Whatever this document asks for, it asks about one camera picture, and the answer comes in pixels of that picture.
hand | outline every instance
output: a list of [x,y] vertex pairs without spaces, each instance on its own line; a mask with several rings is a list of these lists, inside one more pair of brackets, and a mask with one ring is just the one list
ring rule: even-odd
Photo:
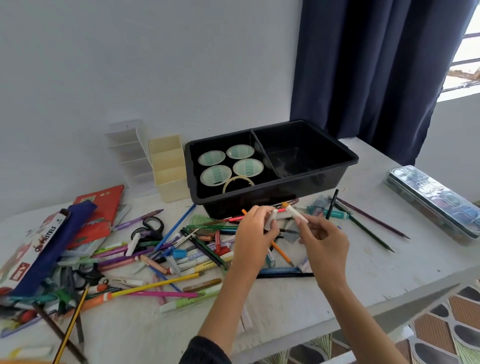
[[307,225],[299,218],[300,237],[307,248],[308,260],[322,291],[347,284],[345,265],[350,243],[342,230],[322,216],[303,214]]
[[235,254],[232,267],[239,267],[244,273],[250,272],[257,275],[265,263],[270,242],[279,233],[276,221],[272,221],[270,231],[264,235],[264,224],[269,213],[274,208],[271,206],[254,206],[241,220],[235,236]]

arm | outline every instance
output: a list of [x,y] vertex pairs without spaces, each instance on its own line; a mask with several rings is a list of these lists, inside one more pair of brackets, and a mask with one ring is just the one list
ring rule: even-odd
[[[260,268],[265,263],[270,242],[280,233],[276,222],[272,222],[270,231],[264,235],[264,223],[267,214],[273,210],[270,206],[254,206],[242,219],[235,236],[235,255],[231,268],[223,281],[218,294],[207,318],[205,319],[198,336],[193,338],[189,348],[182,357],[180,363],[226,363],[222,357],[230,355],[232,345],[237,335],[237,326],[240,315],[247,300],[248,293],[257,277]],[[191,346],[196,340],[204,340],[196,347],[200,359],[196,361],[184,360],[193,357]],[[223,351],[222,355],[216,355],[216,359],[207,358],[205,350],[200,349],[203,345],[213,345]]]
[[304,216],[309,221],[308,225],[298,218],[295,221],[307,248],[310,266],[357,361],[408,364],[347,285],[347,236],[323,217]]

black plastic tray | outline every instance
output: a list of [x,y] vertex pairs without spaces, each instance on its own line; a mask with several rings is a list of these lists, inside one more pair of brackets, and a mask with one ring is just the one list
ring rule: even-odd
[[[223,185],[203,185],[200,175],[208,167],[200,165],[198,157],[209,150],[226,152],[236,144],[253,146],[251,158],[264,164],[263,172],[251,178],[255,186],[222,194]],[[212,218],[237,216],[253,205],[273,205],[334,188],[358,159],[344,144],[304,120],[194,140],[185,146],[192,201],[203,205]],[[220,164],[232,168],[236,161],[227,156]]]

white wall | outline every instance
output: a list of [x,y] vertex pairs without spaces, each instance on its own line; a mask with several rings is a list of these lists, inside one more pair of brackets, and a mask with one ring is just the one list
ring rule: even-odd
[[480,94],[438,102],[416,167],[470,201],[480,200]]
[[289,119],[300,0],[4,0],[0,219],[121,182],[102,135]]

black sleeve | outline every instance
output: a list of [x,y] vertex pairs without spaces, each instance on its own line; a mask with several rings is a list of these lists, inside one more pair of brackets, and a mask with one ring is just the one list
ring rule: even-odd
[[220,347],[202,336],[195,336],[188,344],[179,364],[231,364]]

